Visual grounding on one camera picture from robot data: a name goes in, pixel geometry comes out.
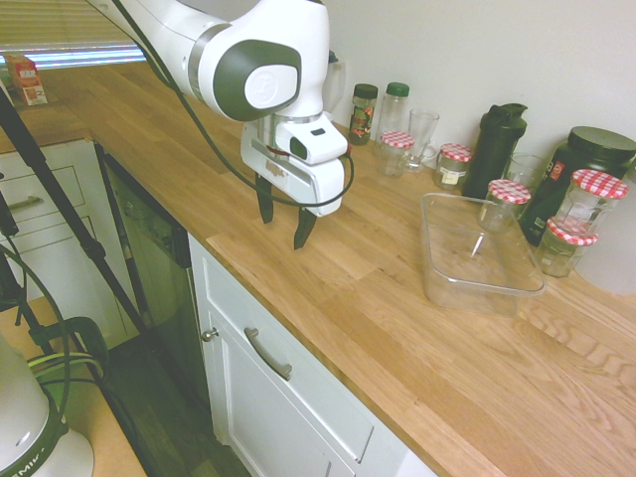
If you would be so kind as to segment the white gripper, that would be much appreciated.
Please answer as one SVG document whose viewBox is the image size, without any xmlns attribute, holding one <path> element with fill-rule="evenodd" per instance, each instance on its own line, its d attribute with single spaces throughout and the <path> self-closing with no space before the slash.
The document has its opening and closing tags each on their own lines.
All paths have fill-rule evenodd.
<svg viewBox="0 0 636 477">
<path fill-rule="evenodd" d="M 276 155 L 258 138 L 256 121 L 243 125 L 240 155 L 243 163 L 256 173 L 258 207 L 265 224 L 273 219 L 272 185 L 297 203 L 314 204 L 308 210 L 298 210 L 298 226 L 293 238 L 295 249 L 305 246 L 317 217 L 336 212 L 342 204 L 339 198 L 324 205 L 344 190 L 345 168 L 338 158 L 317 165 L 302 165 L 301 160 L 293 156 Z"/>
</svg>

